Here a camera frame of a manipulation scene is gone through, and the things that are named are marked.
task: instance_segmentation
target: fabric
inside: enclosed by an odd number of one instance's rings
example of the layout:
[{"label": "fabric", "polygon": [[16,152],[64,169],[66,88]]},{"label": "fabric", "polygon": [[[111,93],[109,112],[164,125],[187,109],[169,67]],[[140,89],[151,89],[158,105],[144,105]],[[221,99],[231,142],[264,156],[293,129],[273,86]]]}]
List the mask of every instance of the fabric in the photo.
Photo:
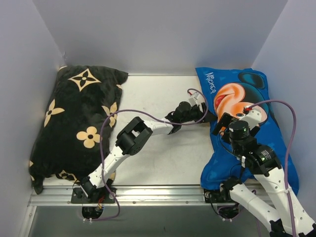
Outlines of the fabric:
[{"label": "fabric", "polygon": [[[209,110],[217,115],[218,120],[224,112],[241,118],[244,116],[244,106],[269,99],[267,78],[262,72],[252,69],[218,70],[213,68],[196,68],[196,71],[203,94],[209,103]],[[257,141],[270,146],[284,167],[286,146],[271,104],[263,104],[258,109],[261,111],[262,119],[259,123],[260,131],[256,135]],[[217,122],[211,122],[211,131]],[[202,172],[201,185],[208,190],[217,190],[220,183],[230,175],[239,176],[240,165],[237,165],[239,161],[222,147],[219,135],[210,133],[210,137],[214,154]],[[249,170],[246,170],[242,181],[248,178],[253,178],[253,176]],[[288,181],[294,193],[297,194],[299,180],[291,157],[288,162]]]},{"label": "fabric", "polygon": [[[44,178],[79,182],[101,163],[100,129],[115,112],[128,74],[101,66],[62,67],[49,99],[39,135],[34,143],[29,172],[37,194]],[[117,116],[102,134],[104,155]]]}]

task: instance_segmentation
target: black floral cloth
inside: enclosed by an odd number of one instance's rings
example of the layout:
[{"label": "black floral cloth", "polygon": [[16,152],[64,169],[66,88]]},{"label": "black floral cloth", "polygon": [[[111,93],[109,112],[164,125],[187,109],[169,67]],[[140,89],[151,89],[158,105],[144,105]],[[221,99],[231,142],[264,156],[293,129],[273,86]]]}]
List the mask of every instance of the black floral cloth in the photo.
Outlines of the black floral cloth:
[{"label": "black floral cloth", "polygon": [[[44,178],[80,182],[101,162],[100,129],[115,112],[128,73],[102,66],[64,66],[57,73],[39,135],[34,143],[29,173],[37,194]],[[117,116],[111,117],[102,134],[104,155]]]}]

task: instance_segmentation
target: cartoon character print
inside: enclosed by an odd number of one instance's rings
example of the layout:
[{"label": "cartoon character print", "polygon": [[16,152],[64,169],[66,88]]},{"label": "cartoon character print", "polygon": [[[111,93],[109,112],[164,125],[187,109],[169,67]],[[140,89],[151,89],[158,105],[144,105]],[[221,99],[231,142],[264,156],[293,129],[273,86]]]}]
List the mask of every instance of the cartoon character print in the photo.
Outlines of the cartoon character print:
[{"label": "cartoon character print", "polygon": [[[218,120],[225,112],[240,119],[245,116],[243,113],[245,106],[264,100],[259,89],[264,89],[265,85],[263,78],[259,74],[239,73],[238,78],[240,82],[228,83],[222,86],[214,98],[213,106]],[[255,109],[260,110],[262,115],[260,125],[267,121],[269,114],[275,120],[270,105],[263,104],[256,106]]]}]

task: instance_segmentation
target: cartoon face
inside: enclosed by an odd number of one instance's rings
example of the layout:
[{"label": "cartoon face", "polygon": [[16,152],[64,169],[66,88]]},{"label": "cartoon face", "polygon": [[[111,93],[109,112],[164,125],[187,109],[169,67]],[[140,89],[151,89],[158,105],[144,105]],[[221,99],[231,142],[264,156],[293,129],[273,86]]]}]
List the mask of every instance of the cartoon face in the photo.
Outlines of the cartoon face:
[{"label": "cartoon face", "polygon": [[[254,104],[248,102],[245,97],[246,90],[240,83],[228,83],[224,85],[214,98],[214,109],[218,116],[218,120],[225,112],[235,118],[242,118],[245,115],[243,113],[243,108]],[[260,106],[256,106],[255,109],[260,110],[261,112],[261,122],[266,121],[268,118],[266,111]]]}]

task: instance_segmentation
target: blue cloth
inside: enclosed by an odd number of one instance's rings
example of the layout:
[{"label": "blue cloth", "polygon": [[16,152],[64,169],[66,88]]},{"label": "blue cloth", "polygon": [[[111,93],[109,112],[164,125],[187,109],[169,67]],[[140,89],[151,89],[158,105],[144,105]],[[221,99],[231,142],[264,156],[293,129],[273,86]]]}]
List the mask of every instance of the blue cloth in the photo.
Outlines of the blue cloth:
[{"label": "blue cloth", "polygon": [[[196,72],[203,94],[209,103],[209,110],[219,119],[224,112],[240,118],[244,116],[242,113],[244,106],[269,99],[267,77],[262,72],[252,69],[218,70],[213,68],[196,68]],[[284,167],[286,146],[271,105],[263,104],[258,109],[261,110],[263,117],[259,123],[260,131],[256,135],[257,141],[270,146]],[[216,124],[217,121],[211,122],[211,131]],[[214,136],[210,133],[210,137],[214,154],[202,172],[201,186],[208,190],[217,190],[230,175],[239,176],[240,165],[237,165],[239,164],[237,159],[221,146],[219,135]],[[231,149],[230,145],[225,143],[224,145]],[[242,176],[242,181],[248,178],[254,177],[247,169]],[[297,194],[299,180],[291,157],[288,160],[288,181],[294,193]]]}]

